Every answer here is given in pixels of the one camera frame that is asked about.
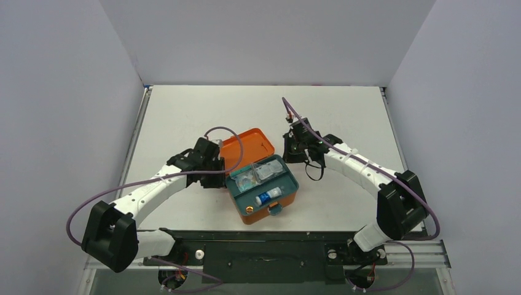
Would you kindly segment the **zip bag of wipes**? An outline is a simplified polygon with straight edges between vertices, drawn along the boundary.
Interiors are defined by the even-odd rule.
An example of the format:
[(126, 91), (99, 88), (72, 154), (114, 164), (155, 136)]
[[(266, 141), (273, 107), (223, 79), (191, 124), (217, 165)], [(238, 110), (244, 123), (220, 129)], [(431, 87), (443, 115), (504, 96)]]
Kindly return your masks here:
[(284, 172), (284, 167), (278, 160), (271, 160), (266, 163), (254, 166), (254, 172), (259, 181), (266, 181), (274, 176), (278, 176)]

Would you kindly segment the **small teal wipe packet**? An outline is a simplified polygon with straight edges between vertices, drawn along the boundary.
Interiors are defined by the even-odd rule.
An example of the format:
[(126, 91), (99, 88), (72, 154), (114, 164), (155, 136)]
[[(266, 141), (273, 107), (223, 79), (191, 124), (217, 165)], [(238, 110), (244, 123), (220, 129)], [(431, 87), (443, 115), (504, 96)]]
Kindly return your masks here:
[(252, 170), (240, 172), (232, 176), (240, 192), (246, 192), (260, 184), (256, 173)]

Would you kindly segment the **teal divided tray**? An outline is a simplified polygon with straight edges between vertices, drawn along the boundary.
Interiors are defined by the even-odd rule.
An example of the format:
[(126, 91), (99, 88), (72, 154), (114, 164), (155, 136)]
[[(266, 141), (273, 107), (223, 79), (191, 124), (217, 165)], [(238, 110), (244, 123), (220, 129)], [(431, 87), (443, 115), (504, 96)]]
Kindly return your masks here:
[[(240, 192), (235, 184), (235, 181), (232, 179), (233, 175), (236, 175), (240, 172), (252, 170), (254, 171), (254, 166), (262, 163), (269, 162), (271, 160), (278, 160), (284, 167), (284, 172), (278, 176), (274, 176), (266, 181), (261, 182), (260, 184), (246, 192)], [(260, 219), (263, 219), (269, 215), (276, 215), (280, 213), (283, 207), (290, 205), (296, 196), (297, 190), (299, 189), (299, 183), (295, 179), (294, 175), (291, 173), (288, 166), (284, 163), (282, 157), (280, 155), (274, 154), (269, 157), (266, 157), (260, 161), (255, 163), (250, 163), (244, 166), (243, 168), (232, 172), (225, 179), (225, 184), (227, 189), (229, 190), (232, 201), (245, 224), (252, 224), (257, 222)], [(269, 191), (270, 189), (280, 187), (282, 190), (282, 195), (271, 199), (267, 203), (262, 206), (257, 206), (255, 198), (259, 194)], [(246, 207), (251, 206), (254, 208), (254, 211), (250, 214), (247, 214)]]

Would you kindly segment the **white blue tube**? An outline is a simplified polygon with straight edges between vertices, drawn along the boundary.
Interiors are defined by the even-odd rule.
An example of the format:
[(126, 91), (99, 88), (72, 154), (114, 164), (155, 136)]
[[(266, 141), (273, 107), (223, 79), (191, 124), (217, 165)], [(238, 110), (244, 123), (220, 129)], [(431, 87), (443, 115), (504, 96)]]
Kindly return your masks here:
[(282, 190), (280, 187), (276, 187), (273, 189), (270, 189), (269, 191), (263, 192), (256, 196), (255, 201), (257, 206), (262, 206), (263, 204), (267, 203), (271, 199), (275, 199), (282, 195)]

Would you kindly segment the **orange plastic medicine box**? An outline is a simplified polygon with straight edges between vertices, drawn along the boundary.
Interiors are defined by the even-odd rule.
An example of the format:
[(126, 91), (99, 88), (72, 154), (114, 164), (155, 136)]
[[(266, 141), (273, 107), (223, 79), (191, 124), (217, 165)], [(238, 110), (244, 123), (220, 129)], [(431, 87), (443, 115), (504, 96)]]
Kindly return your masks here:
[(239, 170), (250, 163), (255, 163), (266, 157), (274, 155), (275, 148), (264, 135), (262, 130), (253, 128), (247, 130), (238, 137), (231, 137), (224, 141), (220, 156), (225, 160), (225, 168), (234, 167), (227, 173)]

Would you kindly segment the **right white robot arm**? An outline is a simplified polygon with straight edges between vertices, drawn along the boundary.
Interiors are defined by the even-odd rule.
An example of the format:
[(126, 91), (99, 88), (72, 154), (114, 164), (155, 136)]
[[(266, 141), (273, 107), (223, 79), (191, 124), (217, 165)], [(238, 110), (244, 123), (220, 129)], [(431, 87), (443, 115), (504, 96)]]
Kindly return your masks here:
[(291, 122), (283, 135), (286, 163), (316, 162), (319, 169), (344, 175), (377, 202), (375, 220), (362, 227), (347, 244), (347, 256), (362, 262), (371, 251), (391, 240), (402, 240), (429, 215), (425, 196), (415, 173), (381, 167), (349, 147), (340, 138), (321, 136), (307, 118)]

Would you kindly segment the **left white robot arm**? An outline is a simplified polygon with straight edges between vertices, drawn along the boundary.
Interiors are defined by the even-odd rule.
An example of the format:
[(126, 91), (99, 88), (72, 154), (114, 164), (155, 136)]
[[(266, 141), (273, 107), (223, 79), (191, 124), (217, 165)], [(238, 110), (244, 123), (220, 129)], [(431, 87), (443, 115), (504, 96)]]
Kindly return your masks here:
[(162, 229), (140, 230), (140, 224), (157, 207), (193, 183), (204, 188), (224, 186), (225, 162), (221, 140), (201, 137), (195, 146), (169, 158), (161, 169), (127, 195), (96, 203), (88, 217), (80, 247), (116, 273), (135, 259), (160, 256), (167, 264), (178, 263), (183, 247)]

